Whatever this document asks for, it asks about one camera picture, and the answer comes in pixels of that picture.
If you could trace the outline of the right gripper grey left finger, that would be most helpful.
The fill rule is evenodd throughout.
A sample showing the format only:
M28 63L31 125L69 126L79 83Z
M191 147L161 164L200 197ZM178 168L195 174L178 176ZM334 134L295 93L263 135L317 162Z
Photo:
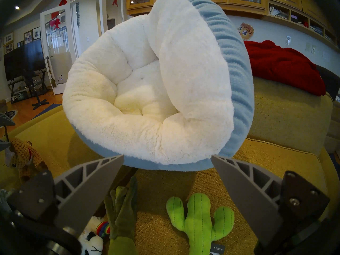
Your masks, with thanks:
M46 237L77 237L95 213L124 162L124 156L77 165L53 178L42 171L7 199L16 228Z

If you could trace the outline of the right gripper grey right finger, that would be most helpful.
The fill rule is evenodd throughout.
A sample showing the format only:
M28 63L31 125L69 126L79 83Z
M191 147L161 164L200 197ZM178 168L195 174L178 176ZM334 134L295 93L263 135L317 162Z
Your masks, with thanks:
M229 196L256 235L256 247L297 247L321 225L330 198L298 173L213 155Z

